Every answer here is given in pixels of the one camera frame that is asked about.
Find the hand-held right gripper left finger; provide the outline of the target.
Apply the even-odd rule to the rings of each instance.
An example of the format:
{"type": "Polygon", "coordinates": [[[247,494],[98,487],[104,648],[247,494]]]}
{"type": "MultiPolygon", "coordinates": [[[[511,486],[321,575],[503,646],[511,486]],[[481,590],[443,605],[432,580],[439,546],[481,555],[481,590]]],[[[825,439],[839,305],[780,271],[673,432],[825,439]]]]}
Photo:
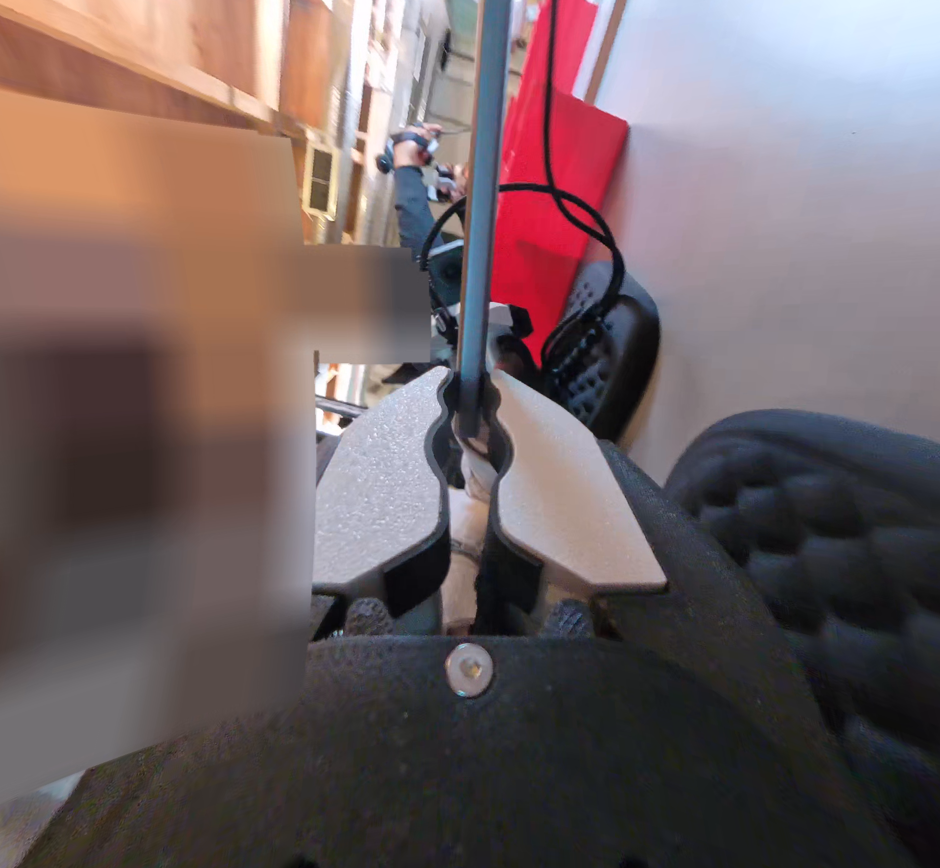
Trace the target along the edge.
{"type": "Polygon", "coordinates": [[[381,600],[392,617],[428,602],[450,567],[447,457],[452,372],[433,367],[366,410],[316,490],[314,592],[381,600]]]}

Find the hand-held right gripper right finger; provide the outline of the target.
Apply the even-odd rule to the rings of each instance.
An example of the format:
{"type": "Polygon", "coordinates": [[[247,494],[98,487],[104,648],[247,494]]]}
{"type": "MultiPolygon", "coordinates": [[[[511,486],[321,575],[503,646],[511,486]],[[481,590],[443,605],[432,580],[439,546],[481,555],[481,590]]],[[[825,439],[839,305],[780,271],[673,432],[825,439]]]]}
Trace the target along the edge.
{"type": "Polygon", "coordinates": [[[476,629],[537,629],[563,601],[665,593],[664,569],[591,431],[504,371],[485,398],[476,629]]]}

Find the grey metal pole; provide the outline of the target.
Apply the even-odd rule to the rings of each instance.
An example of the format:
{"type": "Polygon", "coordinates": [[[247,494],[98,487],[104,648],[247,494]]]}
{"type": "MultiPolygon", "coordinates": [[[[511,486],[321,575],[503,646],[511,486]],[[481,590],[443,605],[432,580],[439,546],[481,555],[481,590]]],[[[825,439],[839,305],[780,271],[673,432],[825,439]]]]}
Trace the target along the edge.
{"type": "Polygon", "coordinates": [[[455,425],[462,440],[476,439],[482,425],[511,19],[512,0],[479,0],[457,349],[459,389],[455,425]]]}

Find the red plastic bin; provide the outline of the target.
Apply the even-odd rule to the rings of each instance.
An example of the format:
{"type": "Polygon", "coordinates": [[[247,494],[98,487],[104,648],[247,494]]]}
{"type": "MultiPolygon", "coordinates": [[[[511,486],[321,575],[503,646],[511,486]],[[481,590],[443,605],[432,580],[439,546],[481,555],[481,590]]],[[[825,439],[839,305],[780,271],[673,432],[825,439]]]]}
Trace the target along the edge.
{"type": "MultiPolygon", "coordinates": [[[[547,184],[543,115],[552,3],[542,1],[519,89],[509,105],[502,183],[547,184]]],[[[587,0],[559,0],[549,146],[557,186],[599,210],[629,128],[572,93],[596,14],[597,7],[587,0]]],[[[550,195],[501,193],[491,300],[528,311],[533,333],[524,341],[536,366],[541,366],[541,349],[562,317],[587,246],[588,236],[560,214],[550,195]]]]}

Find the white ceiling vent unit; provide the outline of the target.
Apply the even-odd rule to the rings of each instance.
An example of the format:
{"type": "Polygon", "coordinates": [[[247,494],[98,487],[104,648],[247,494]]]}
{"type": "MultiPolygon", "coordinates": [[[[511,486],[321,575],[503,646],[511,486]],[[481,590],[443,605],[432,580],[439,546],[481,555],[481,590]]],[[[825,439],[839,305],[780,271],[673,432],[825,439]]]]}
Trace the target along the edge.
{"type": "Polygon", "coordinates": [[[335,147],[307,142],[300,202],[308,216],[335,220],[340,157],[335,147]]]}

